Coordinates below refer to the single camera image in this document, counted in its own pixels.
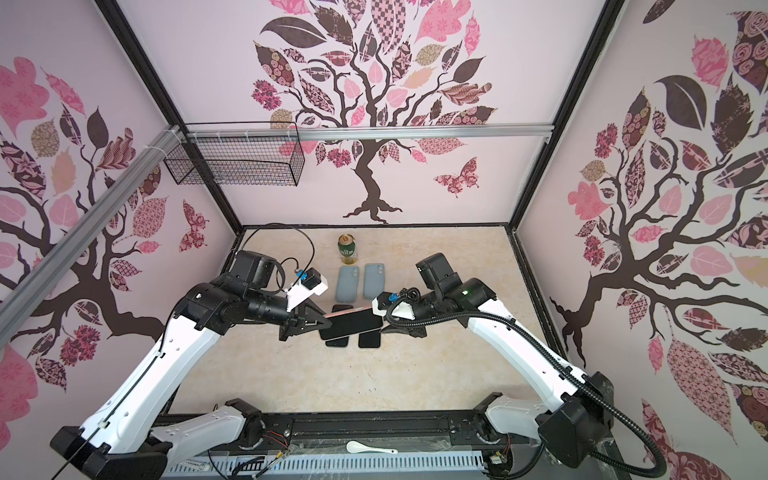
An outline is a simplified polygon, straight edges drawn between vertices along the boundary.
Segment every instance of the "aluminum rail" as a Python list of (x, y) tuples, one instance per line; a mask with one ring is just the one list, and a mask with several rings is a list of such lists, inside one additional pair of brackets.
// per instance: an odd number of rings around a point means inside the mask
[(40, 264), (8, 295), (0, 310), (0, 346), (8, 343), (81, 253), (86, 251), (88, 244), (120, 207), (125, 205), (147, 175), (165, 158), (164, 152), (170, 152), (179, 144), (178, 134), (179, 128), (171, 126), (160, 132), (149, 147), (131, 162), (114, 185), (96, 200), (77, 225), (56, 243)]
[[(187, 138), (269, 137), (288, 134), (283, 129), (216, 130), (222, 124), (187, 125)], [(300, 128), (304, 141), (375, 140), (379, 138), (446, 138), (446, 137), (548, 137), (552, 124), (485, 124), (485, 125), (432, 125), (423, 127), (332, 127)]]

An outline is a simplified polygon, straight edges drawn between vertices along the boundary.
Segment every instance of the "black cable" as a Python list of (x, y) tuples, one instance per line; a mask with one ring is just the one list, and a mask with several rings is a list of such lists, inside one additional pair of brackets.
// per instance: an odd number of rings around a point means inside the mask
[[(304, 267), (303, 271), (306, 272), (307, 270), (309, 270), (310, 269), (310, 265), (312, 264), (312, 260), (315, 260), (315, 244), (312, 242), (312, 239), (310, 238), (309, 235), (307, 235), (303, 231), (299, 230), (298, 228), (294, 227), (293, 225), (288, 225), (287, 223), (280, 223), (280, 222), (265, 223), (264, 225), (262, 225), (261, 227), (256, 228), (253, 232), (250, 233), (248, 238), (246, 238), (245, 241), (243, 242), (243, 247), (245, 247), (248, 244), (250, 239), (253, 238), (253, 235), (255, 235), (257, 231), (263, 229), (267, 225), (283, 225), (284, 227), (288, 227), (288, 228), (294, 229), (295, 231), (297, 231), (297, 232), (301, 233), (302, 235), (304, 235), (304, 237), (310, 242), (310, 245), (312, 246), (312, 256), (310, 257), (310, 261), (306, 263), (306, 266)], [(301, 276), (298, 276), (291, 286), (296, 285), (299, 282), (299, 280), (301, 280)]]
[(590, 452), (590, 455), (592, 455), (597, 460), (600, 460), (601, 462), (607, 463), (615, 468), (619, 468), (620, 470), (624, 470), (626, 472), (631, 473), (632, 475), (637, 475), (640, 477), (658, 478), (667, 472), (667, 462), (664, 460), (664, 455), (661, 453), (661, 450), (659, 449), (658, 445), (656, 445), (656, 442), (654, 442), (653, 439), (651, 439), (651, 437), (637, 423), (633, 422), (632, 419), (626, 416), (621, 410), (617, 409), (610, 403), (603, 400), (602, 396), (600, 396), (598, 393), (594, 392), (592, 389), (585, 386), (583, 382), (580, 382), (576, 377), (574, 377), (571, 374), (570, 370), (566, 369), (562, 364), (560, 364), (560, 362), (557, 361), (556, 358), (554, 358), (552, 354), (549, 353), (549, 351), (546, 348), (544, 348), (544, 346), (540, 344), (535, 337), (533, 337), (533, 335), (531, 335), (525, 329), (521, 328), (514, 319), (507, 319), (507, 318), (504, 318), (503, 316), (498, 316), (498, 315), (494, 315), (492, 313), (486, 313), (486, 312), (446, 313), (445, 315), (439, 315), (439, 316), (435, 316), (428, 319), (422, 319), (422, 320), (402, 320), (401, 321), (400, 319), (395, 319), (395, 317), (392, 316), (392, 312), (395, 310), (395, 307), (397, 307), (405, 299), (406, 299), (405, 296), (400, 296), (386, 310), (385, 318), (391, 325), (394, 325), (400, 328), (408, 328), (408, 327), (415, 327), (415, 326), (435, 325), (436, 323), (449, 322), (451, 320), (456, 320), (460, 318), (483, 318), (483, 319), (494, 320), (495, 322), (499, 322), (503, 325), (506, 325), (510, 330), (514, 330), (518, 335), (523, 337), (528, 343), (533, 345), (533, 347), (536, 348), (536, 350), (541, 354), (541, 356), (543, 356), (558, 372), (560, 372), (563, 378), (565, 378), (567, 381), (569, 381), (574, 386), (576, 386), (576, 388), (578, 388), (579, 391), (584, 393), (593, 402), (597, 403), (599, 406), (609, 411), (616, 419), (618, 419), (619, 422), (627, 426), (627, 428), (630, 429), (632, 433), (634, 433), (645, 444), (645, 446), (648, 448), (648, 450), (650, 451), (650, 453), (652, 454), (656, 462), (653, 468), (640, 468), (634, 465), (628, 465), (624, 462), (620, 462), (615, 458), (611, 458), (607, 455), (603, 455), (602, 453), (596, 452), (594, 450)]

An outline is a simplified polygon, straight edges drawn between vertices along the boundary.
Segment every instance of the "metal vent grille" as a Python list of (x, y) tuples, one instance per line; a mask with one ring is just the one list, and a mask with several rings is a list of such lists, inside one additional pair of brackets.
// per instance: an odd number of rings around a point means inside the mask
[[(225, 475), (229, 475), (235, 466), (251, 460), (253, 455), (238, 455), (227, 460), (214, 457), (216, 467)], [(267, 456), (265, 463), (274, 458)], [(219, 476), (210, 467), (208, 457), (192, 458), (193, 465), (182, 462), (169, 470), (164, 478), (179, 476)], [(248, 465), (242, 472), (261, 470), (260, 463)], [(292, 455), (269, 470), (266, 475), (298, 475), (298, 474), (333, 474), (333, 473), (377, 473), (377, 472), (457, 472), (482, 470), (482, 453), (465, 452), (408, 452), (397, 455), (382, 455), (380, 453), (338, 453), (328, 455)]]

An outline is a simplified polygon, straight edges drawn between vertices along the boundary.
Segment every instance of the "pink leaf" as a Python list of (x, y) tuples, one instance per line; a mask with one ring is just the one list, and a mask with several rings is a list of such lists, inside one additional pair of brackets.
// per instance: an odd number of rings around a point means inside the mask
[(632, 237), (640, 243), (648, 243), (656, 240), (663, 231), (658, 225), (647, 225), (635, 231)]
[(422, 152), (414, 150), (411, 152), (411, 155), (416, 161), (422, 162), (423, 164), (427, 163), (427, 157), (425, 157)]
[(56, 225), (74, 227), (78, 222), (78, 208), (74, 205), (72, 197), (64, 195), (56, 199), (48, 212), (48, 218)]
[(139, 243), (136, 248), (142, 253), (152, 253), (160, 246), (158, 242), (146, 241)]
[(472, 56), (472, 52), (478, 47), (480, 43), (480, 24), (475, 20), (475, 15), (467, 22), (467, 28), (464, 34), (464, 47), (467, 49), (467, 56)]
[(366, 116), (366, 106), (360, 105), (356, 110), (355, 113), (352, 114), (352, 126), (359, 124), (362, 119)]
[(730, 211), (730, 201), (733, 195), (715, 197), (704, 203), (699, 209), (699, 218), (707, 225), (717, 225)]
[(701, 276), (717, 276), (733, 271), (733, 266), (725, 255), (709, 245), (702, 245), (694, 250), (690, 268)]
[(407, 96), (408, 91), (405, 88), (396, 88), (395, 90), (389, 91), (386, 95), (386, 100), (392, 107), (397, 108), (405, 103)]
[(373, 85), (379, 83), (382, 80), (384, 80), (382, 69), (379, 67), (379, 63), (374, 61), (373, 65), (371, 65), (371, 68), (368, 70), (368, 81), (371, 82), (371, 85)]
[(675, 185), (659, 199), (659, 210), (664, 214), (674, 215), (680, 209), (682, 200), (683, 193), (680, 191), (680, 185)]
[(8, 268), (16, 261), (16, 247), (8, 242), (0, 242), (0, 268)]
[(360, 95), (360, 87), (354, 80), (344, 79), (344, 95), (347, 98), (357, 98)]
[(0, 195), (0, 220), (8, 223), (18, 222), (27, 214), (24, 204), (8, 195)]
[(664, 347), (661, 345), (661, 337), (655, 336), (650, 341), (648, 345), (648, 359), (650, 359), (650, 364), (654, 367), (654, 371), (658, 373), (664, 361)]

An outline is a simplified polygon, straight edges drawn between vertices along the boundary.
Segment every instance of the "butterfly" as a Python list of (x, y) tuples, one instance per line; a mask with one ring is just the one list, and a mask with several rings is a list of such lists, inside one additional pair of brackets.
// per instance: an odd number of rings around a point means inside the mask
[(189, 250), (192, 247), (200, 248), (205, 245), (205, 236), (200, 232), (205, 228), (205, 224), (210, 220), (205, 220), (203, 214), (196, 214), (194, 208), (184, 200), (184, 216), (187, 218), (187, 223), (190, 225), (190, 229), (181, 237), (181, 243), (179, 243), (179, 251), (183, 252)]
[(448, 192), (458, 198), (458, 194), (464, 190), (464, 187), (478, 187), (478, 176), (475, 173), (477, 169), (477, 157), (475, 157), (464, 165), (458, 177), (454, 175), (438, 175), (435, 177), (435, 181), (448, 187)]

